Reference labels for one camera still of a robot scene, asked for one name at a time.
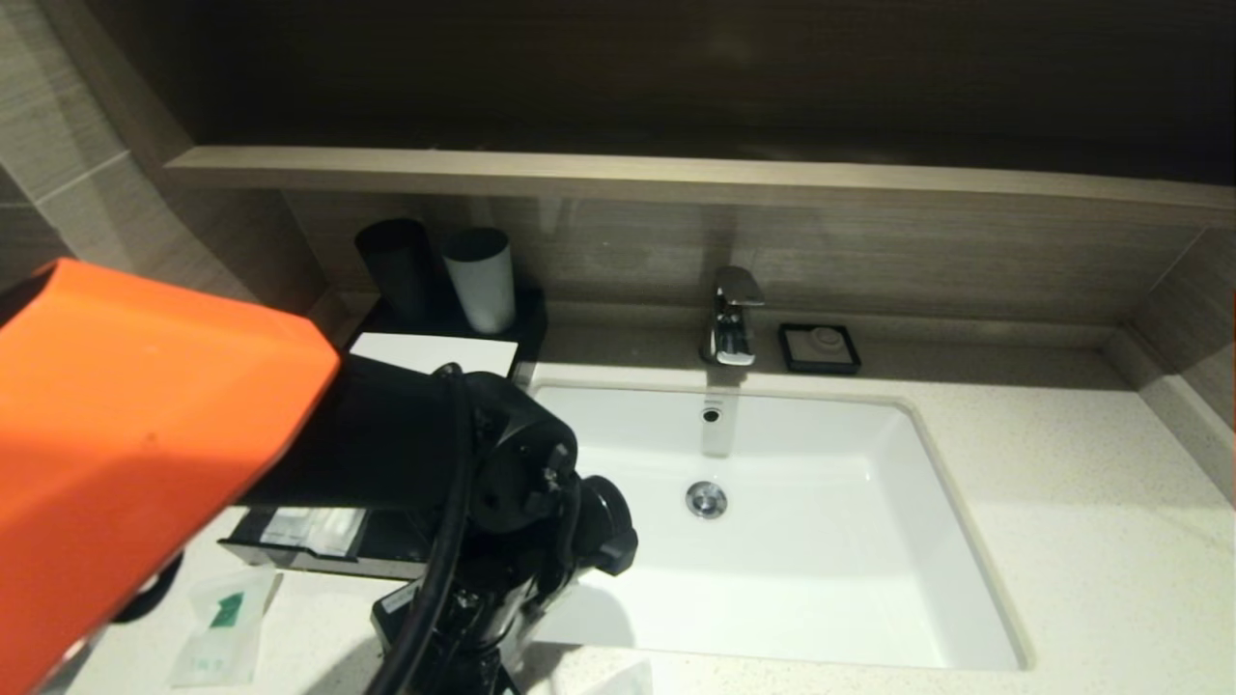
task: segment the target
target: white countertop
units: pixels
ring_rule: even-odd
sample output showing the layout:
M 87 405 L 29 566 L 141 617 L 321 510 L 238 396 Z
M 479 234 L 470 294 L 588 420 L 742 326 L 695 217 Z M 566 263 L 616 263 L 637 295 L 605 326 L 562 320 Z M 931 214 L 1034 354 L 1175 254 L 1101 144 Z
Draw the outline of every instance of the white countertop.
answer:
M 899 350 L 917 349 L 889 348 L 883 355 L 891 360 Z M 965 350 L 963 361 L 979 378 L 928 381 L 912 370 L 880 370 L 881 352 L 873 350 L 864 355 L 876 357 L 869 378 L 753 373 L 743 391 L 911 404 L 1012 616 L 1026 670 L 874 668 L 536 644 L 517 676 L 535 681 L 529 695 L 581 694 L 641 660 L 651 668 L 658 694 L 1236 691 L 1231 506 L 1098 354 Z M 540 365 L 536 383 L 705 386 L 700 371 L 566 364 Z M 189 545 L 180 578 L 159 608 L 108 631 L 72 695 L 169 691 L 163 685 L 167 669 L 192 626 L 188 589 L 243 566 L 214 544 L 239 517 L 240 511 L 226 511 Z M 203 693 L 363 690 L 379 658 L 370 606 L 398 582 L 282 574 L 263 622 L 255 683 Z

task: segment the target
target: black soap dish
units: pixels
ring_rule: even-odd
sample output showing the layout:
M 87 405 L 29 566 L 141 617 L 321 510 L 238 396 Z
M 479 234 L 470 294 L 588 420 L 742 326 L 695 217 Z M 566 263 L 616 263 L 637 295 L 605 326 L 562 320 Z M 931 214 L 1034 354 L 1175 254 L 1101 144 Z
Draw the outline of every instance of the black soap dish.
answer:
M 792 372 L 858 373 L 863 360 L 843 325 L 781 324 L 785 366 Z

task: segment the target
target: faucet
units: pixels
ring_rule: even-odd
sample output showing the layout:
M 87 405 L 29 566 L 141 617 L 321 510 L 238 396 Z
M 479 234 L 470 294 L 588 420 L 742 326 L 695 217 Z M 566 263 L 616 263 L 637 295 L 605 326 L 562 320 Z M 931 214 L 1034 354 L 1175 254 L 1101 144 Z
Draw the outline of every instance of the faucet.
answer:
M 717 268 L 712 312 L 701 356 L 708 364 L 744 367 L 755 362 L 747 330 L 747 307 L 763 307 L 764 292 L 747 268 Z

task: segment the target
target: orange object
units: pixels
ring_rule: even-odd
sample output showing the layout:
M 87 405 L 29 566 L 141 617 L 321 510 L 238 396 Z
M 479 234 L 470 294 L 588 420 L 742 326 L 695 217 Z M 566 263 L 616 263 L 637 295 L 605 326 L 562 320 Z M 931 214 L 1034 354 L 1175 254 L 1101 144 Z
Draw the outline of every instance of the orange object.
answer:
M 37 292 L 0 328 L 0 693 L 14 694 L 282 455 L 339 367 L 299 317 L 70 260 L 36 277 L 4 298 Z

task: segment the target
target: white sink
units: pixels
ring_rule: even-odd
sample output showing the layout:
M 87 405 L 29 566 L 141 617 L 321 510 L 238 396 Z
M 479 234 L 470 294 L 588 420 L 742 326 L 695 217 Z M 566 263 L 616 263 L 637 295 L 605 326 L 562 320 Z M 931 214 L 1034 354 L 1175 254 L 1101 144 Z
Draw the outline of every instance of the white sink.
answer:
M 580 475 L 622 490 L 634 566 L 588 573 L 536 639 L 738 657 L 1018 669 L 913 418 L 891 404 L 543 387 Z M 705 422 L 716 407 L 717 422 Z M 712 481 L 705 519 L 687 488 Z

